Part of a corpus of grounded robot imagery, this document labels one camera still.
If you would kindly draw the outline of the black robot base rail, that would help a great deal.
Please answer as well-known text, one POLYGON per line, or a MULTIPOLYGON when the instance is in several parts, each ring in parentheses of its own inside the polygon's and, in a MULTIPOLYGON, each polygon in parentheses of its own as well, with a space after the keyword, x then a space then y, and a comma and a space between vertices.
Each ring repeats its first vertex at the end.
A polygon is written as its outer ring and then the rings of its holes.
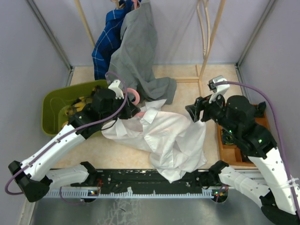
POLYGON ((81 199, 214 199, 221 182, 208 170, 186 173, 170 183, 156 170, 103 169, 92 181, 55 187, 47 198, 81 199))

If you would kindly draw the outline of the pink plastic hanger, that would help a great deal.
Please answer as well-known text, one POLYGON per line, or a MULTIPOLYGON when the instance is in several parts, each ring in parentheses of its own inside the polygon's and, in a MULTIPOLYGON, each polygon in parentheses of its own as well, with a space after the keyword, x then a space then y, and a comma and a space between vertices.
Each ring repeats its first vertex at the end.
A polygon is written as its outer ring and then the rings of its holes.
MULTIPOLYGON (((127 92, 129 92, 129 93, 131 93, 131 94, 134 95, 135 100, 132 103, 133 103, 133 105, 137 106, 138 103, 140 102, 140 95, 139 95, 139 93, 136 90, 132 89, 132 88, 127 88, 127 92)), ((141 118, 141 117, 144 116, 144 114, 145 114, 145 112, 139 112, 135 116, 141 118)))

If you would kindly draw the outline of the yellow plaid flannel shirt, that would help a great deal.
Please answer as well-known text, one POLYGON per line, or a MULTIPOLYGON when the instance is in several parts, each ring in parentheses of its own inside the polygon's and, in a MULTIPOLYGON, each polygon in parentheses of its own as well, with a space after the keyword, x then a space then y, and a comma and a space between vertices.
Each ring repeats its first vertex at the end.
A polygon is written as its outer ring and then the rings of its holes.
POLYGON ((76 113, 81 112, 86 105, 91 104, 93 97, 98 89, 101 87, 99 85, 95 86, 92 89, 92 92, 89 96, 85 97, 79 97, 77 98, 67 109, 65 109, 64 114, 67 116, 68 119, 70 119, 72 116, 74 116, 76 113))

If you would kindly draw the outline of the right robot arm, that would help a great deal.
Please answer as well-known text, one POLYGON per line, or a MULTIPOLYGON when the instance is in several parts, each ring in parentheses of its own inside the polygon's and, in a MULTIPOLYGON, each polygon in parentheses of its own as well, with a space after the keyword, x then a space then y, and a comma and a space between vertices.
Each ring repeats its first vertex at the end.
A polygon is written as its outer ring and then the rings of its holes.
POLYGON ((219 160, 209 168, 210 182, 216 186, 229 185, 258 205, 264 216, 276 225, 298 225, 300 214, 295 204, 300 191, 292 195, 292 181, 287 177, 283 159, 271 132, 255 121, 255 107, 244 96, 234 95, 227 100, 218 95, 198 97, 185 109, 193 122, 213 120, 227 131, 241 153, 255 164, 266 184, 260 184, 237 172, 219 160))

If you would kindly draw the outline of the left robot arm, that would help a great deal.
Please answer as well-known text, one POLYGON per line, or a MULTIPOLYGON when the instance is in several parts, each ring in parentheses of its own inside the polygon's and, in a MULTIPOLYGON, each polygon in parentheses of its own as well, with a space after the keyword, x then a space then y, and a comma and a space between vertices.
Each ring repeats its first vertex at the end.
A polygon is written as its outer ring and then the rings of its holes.
POLYGON ((22 162, 9 164, 11 179, 31 203, 55 188, 94 185, 98 172, 87 161, 65 169, 52 170, 52 166, 94 133, 104 131, 105 122, 127 120, 137 115, 139 101, 140 95, 131 88, 122 91, 120 88, 95 87, 91 96, 78 98, 65 111, 68 121, 49 143, 22 162))

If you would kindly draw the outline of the white shirt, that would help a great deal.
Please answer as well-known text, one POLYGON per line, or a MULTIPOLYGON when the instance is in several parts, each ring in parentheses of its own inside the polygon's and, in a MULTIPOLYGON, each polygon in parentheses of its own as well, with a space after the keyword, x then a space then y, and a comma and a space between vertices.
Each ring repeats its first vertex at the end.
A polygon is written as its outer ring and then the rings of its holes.
POLYGON ((166 100, 146 102, 142 115, 105 124, 105 138, 150 153, 151 165, 170 183, 205 165, 205 123, 187 115, 165 112, 166 100))

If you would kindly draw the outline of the light wooden hanger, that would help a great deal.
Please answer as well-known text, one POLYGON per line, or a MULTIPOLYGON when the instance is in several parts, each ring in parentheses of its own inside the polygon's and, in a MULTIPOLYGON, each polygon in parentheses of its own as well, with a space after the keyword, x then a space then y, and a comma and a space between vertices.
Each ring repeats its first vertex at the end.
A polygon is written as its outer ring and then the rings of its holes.
POLYGON ((208 0, 198 0, 197 2, 197 15, 202 33, 202 55, 204 60, 207 59, 210 50, 210 16, 208 12, 208 4, 208 0), (201 7, 203 7, 205 19, 202 17, 201 7))

